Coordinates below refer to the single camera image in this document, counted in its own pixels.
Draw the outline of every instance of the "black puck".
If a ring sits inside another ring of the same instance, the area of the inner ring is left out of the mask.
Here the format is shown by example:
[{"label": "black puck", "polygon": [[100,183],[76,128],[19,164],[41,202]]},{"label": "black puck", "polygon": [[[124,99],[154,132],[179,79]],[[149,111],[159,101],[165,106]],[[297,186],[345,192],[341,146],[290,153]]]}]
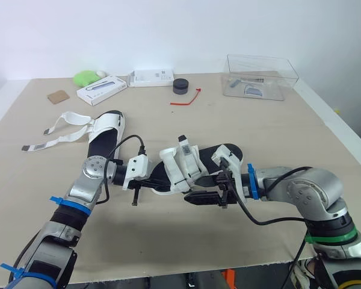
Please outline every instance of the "black puck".
[{"label": "black puck", "polygon": [[188,81],[184,78],[177,78],[173,82],[173,92],[177,95],[184,95],[188,90]]}]

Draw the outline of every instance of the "item in plastic box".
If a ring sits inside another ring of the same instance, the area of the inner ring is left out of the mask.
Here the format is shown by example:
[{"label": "item in plastic box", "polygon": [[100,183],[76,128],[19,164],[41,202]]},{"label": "item in plastic box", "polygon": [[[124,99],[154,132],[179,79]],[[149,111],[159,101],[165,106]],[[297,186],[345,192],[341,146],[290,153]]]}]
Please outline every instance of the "item in plastic box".
[{"label": "item in plastic box", "polygon": [[259,97],[263,96],[262,91],[260,89],[255,88],[251,84],[247,84],[245,86],[245,95],[256,95]]},{"label": "item in plastic box", "polygon": [[236,87],[239,83],[241,82],[261,82],[264,83],[264,79],[263,78],[241,78],[241,79],[237,79],[236,81],[234,81],[233,83],[230,84],[230,87]]}]

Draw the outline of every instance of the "green sponge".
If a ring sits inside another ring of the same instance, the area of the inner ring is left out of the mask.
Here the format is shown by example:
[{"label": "green sponge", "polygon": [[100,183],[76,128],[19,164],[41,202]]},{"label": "green sponge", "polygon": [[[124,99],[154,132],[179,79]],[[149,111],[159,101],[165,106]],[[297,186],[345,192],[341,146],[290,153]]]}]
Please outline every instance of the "green sponge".
[{"label": "green sponge", "polygon": [[99,79],[101,79],[101,77],[99,77],[95,71],[83,70],[73,77],[73,82],[77,86],[85,87],[95,81],[98,81]]}]

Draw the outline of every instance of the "white strap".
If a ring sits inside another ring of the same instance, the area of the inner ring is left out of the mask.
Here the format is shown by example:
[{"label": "white strap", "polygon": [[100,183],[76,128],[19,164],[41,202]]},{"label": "white strap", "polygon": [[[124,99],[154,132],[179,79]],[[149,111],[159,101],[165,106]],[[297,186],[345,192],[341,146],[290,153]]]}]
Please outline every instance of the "white strap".
[{"label": "white strap", "polygon": [[62,142],[73,142],[79,140],[83,135],[88,134],[88,143],[91,143],[99,134],[104,131],[115,128],[118,130],[118,138],[122,136],[120,130],[124,130],[124,120],[121,119],[119,114],[105,113],[98,119],[94,120],[90,116],[83,116],[81,114],[74,113],[72,111],[66,111],[55,122],[55,125],[44,131],[44,135],[52,133],[60,119],[65,120],[71,125],[85,125],[77,132],[71,134],[62,135],[55,140],[47,141],[42,144],[32,144],[29,146],[23,146],[22,151],[34,152],[41,149],[46,149]]},{"label": "white strap", "polygon": [[180,193],[182,191],[188,191],[190,186],[175,162],[175,155],[176,148],[164,149],[159,153],[160,158],[163,160],[166,174],[171,182],[171,193]]},{"label": "white strap", "polygon": [[171,182],[170,191],[156,194],[174,194],[187,192],[201,176],[208,175],[206,167],[199,159],[198,146],[190,146],[187,138],[179,142],[176,148],[164,149],[159,153],[163,160],[168,179]]},{"label": "white strap", "polygon": [[34,151],[39,151],[41,149],[49,148],[51,146],[54,146],[57,143],[62,143],[62,142],[69,142],[70,143],[72,141],[77,141],[83,135],[88,133],[89,129],[91,129],[91,128],[89,128],[86,125],[85,127],[80,129],[79,131],[73,132],[71,134],[63,135],[61,137],[58,137],[56,140],[50,140],[50,141],[47,141],[46,143],[42,143],[42,144],[32,144],[30,146],[23,146],[22,151],[34,152]]},{"label": "white strap", "polygon": [[219,166],[222,158],[224,158],[227,161],[228,169],[233,173],[235,187],[238,192],[238,195],[241,198],[242,202],[244,204],[246,204],[247,199],[245,198],[245,196],[248,196],[249,192],[244,191],[243,186],[242,186],[241,167],[242,167],[243,160],[240,160],[224,144],[221,144],[219,146],[219,148],[212,154],[211,160],[217,166]]},{"label": "white strap", "polygon": [[88,135],[88,143],[94,140],[99,134],[110,129],[118,130],[120,125],[120,115],[114,113],[105,113],[96,119],[92,126],[92,131]]},{"label": "white strap", "polygon": [[312,272],[307,269],[307,265],[311,262],[311,260],[312,259],[301,260],[297,266],[299,266],[302,272],[304,272],[309,278],[315,279]]},{"label": "white strap", "polygon": [[66,123],[69,123],[70,125],[86,125],[91,121],[94,121],[90,116],[82,116],[81,114],[74,113],[73,111],[66,111],[56,120],[54,126],[44,131],[44,135],[52,134],[61,119],[65,120]]}]

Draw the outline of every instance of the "metal arm segment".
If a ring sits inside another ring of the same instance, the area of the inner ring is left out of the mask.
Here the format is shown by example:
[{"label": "metal arm segment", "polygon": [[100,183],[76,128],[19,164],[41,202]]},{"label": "metal arm segment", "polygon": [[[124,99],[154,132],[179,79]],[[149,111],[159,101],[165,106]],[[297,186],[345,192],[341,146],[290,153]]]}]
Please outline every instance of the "metal arm segment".
[{"label": "metal arm segment", "polygon": [[[268,188],[289,168],[257,170],[258,187]],[[350,280],[361,280],[361,233],[349,216],[342,198],[343,185],[331,172],[309,169],[282,180],[262,200],[294,204],[304,217],[311,243],[328,275],[322,280],[326,288]]]},{"label": "metal arm segment", "polygon": [[[16,266],[16,285],[11,288],[62,288],[68,284],[77,258],[72,248],[100,196],[105,162],[101,156],[87,158],[65,197],[51,198],[59,207]],[[109,163],[106,175],[110,182],[115,171],[116,165]]]}]

